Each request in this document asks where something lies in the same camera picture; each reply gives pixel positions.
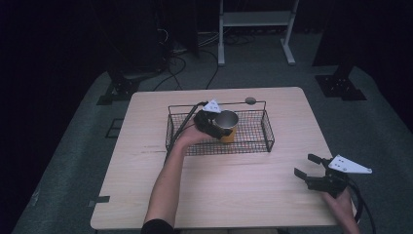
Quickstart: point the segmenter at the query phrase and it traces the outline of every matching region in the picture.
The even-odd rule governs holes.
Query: person's left hand
[[[197,127],[195,126],[194,120],[188,121],[188,123],[184,127],[184,131],[179,136],[179,142],[182,142],[186,146],[190,146],[196,143],[199,143],[205,139],[211,139],[212,136],[200,132]]]

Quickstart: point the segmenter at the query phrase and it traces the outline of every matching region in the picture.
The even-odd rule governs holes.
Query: light wood tabletop
[[[335,225],[318,192],[294,175],[323,176],[309,153],[331,153],[300,88],[142,92],[132,96],[100,190],[92,228],[141,228],[152,186],[164,164],[169,106],[266,101],[275,143],[271,152],[186,156],[176,228]]]

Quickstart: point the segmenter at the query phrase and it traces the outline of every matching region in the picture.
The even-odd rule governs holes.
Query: black wire basket
[[[219,103],[219,106],[221,109],[230,109],[239,116],[234,142],[223,143],[216,138],[204,140],[189,147],[187,155],[271,152],[275,141],[270,120],[265,110],[266,101],[257,101],[253,105],[246,102]],[[193,105],[169,106],[167,148],[173,135],[182,125],[192,107]]]

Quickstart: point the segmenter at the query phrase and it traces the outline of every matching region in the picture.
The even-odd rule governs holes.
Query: person's right arm
[[[349,188],[346,188],[337,198],[333,198],[326,192],[321,192],[321,197],[330,208],[343,229],[344,234],[359,234],[359,228],[353,215],[352,196]]]

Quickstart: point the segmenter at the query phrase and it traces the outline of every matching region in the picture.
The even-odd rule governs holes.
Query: white tag
[[[343,173],[350,174],[371,174],[373,171],[371,169],[365,168],[364,166],[357,164],[341,155],[337,155],[333,161],[328,165],[328,168],[334,169]]]
[[[215,100],[215,99],[212,99],[208,104],[206,104],[206,105],[203,107],[203,111],[221,113],[221,108],[219,107],[219,105],[218,105],[218,103],[216,102],[216,100]]]

